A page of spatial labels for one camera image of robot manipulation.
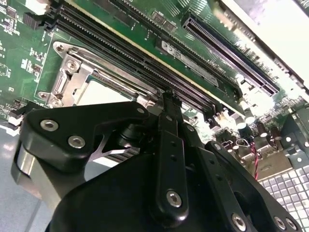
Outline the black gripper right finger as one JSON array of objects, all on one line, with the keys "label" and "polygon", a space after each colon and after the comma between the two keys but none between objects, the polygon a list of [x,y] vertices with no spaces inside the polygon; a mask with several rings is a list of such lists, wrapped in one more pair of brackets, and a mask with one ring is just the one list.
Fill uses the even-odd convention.
[{"label": "black gripper right finger", "polygon": [[200,206],[212,223],[212,232],[300,232],[298,222],[215,141],[203,144],[197,131],[183,121],[182,102],[174,109],[185,142],[185,160],[194,166],[201,187]]}]

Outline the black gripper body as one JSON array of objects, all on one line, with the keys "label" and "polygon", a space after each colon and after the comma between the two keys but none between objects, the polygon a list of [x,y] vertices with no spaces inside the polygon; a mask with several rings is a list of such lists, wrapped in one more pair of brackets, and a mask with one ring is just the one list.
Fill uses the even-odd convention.
[{"label": "black gripper body", "polygon": [[195,170],[186,170],[188,211],[184,218],[160,216],[152,201],[153,157],[119,164],[67,194],[57,206],[51,232],[211,232],[210,204],[200,206]]}]

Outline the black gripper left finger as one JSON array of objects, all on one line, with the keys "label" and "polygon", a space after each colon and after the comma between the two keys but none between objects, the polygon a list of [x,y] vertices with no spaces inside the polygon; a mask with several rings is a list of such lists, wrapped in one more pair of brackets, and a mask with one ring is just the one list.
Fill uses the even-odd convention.
[{"label": "black gripper left finger", "polygon": [[15,163],[55,212],[67,194],[88,182],[84,170],[95,152],[138,147],[139,154],[126,161],[153,157],[155,210],[184,218],[188,193],[175,99],[165,93],[158,116],[134,101],[33,110],[24,119]]}]

